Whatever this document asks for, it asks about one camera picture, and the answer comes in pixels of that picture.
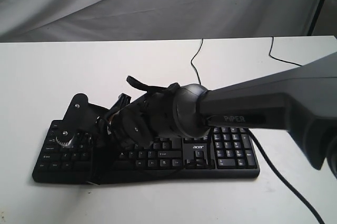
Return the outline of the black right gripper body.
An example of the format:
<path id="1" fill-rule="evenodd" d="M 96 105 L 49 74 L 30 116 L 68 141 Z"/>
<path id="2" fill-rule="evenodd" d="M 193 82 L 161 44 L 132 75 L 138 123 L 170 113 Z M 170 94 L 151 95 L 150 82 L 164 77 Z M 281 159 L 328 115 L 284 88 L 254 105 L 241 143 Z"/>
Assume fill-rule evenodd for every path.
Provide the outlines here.
<path id="1" fill-rule="evenodd" d="M 105 114 L 105 130 L 109 139 L 122 148 L 132 144 L 148 147 L 156 138 L 182 136 L 173 116 L 173 100 L 180 85 L 167 87 L 131 83 L 145 93 L 130 102 L 121 96 Z"/>

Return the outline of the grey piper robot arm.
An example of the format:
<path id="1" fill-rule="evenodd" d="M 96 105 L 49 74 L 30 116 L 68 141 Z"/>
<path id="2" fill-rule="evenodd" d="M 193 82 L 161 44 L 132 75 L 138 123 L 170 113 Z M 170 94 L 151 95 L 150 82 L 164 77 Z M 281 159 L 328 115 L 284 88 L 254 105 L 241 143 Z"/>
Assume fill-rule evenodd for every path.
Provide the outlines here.
<path id="1" fill-rule="evenodd" d="M 212 127 L 285 130 L 310 165 L 336 173 L 336 54 L 220 89 L 199 84 L 158 87 L 108 116 L 112 140 L 149 146 L 155 137 L 202 137 Z"/>

